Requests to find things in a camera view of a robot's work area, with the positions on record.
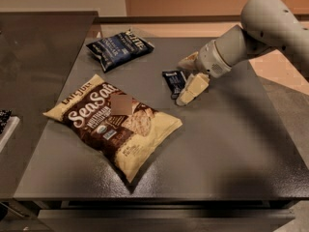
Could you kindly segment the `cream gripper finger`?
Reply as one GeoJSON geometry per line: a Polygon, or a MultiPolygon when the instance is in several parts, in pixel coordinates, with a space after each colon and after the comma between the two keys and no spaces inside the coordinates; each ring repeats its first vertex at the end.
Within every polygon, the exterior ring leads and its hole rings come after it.
{"type": "Polygon", "coordinates": [[[176,105],[185,106],[192,102],[196,97],[203,93],[210,84],[210,78],[207,74],[191,74],[176,99],[176,105]]]}
{"type": "Polygon", "coordinates": [[[178,63],[178,67],[185,70],[194,71],[196,69],[195,61],[197,57],[198,57],[197,51],[191,53],[178,63]]]}

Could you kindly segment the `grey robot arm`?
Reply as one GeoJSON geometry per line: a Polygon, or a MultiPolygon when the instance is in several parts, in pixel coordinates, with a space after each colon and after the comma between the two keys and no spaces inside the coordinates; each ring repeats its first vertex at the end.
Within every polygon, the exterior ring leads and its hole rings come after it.
{"type": "Polygon", "coordinates": [[[176,99],[187,105],[233,66],[279,50],[303,77],[309,75],[309,30],[281,0],[249,0],[240,14],[241,25],[229,29],[179,62],[190,71],[176,99]]]}

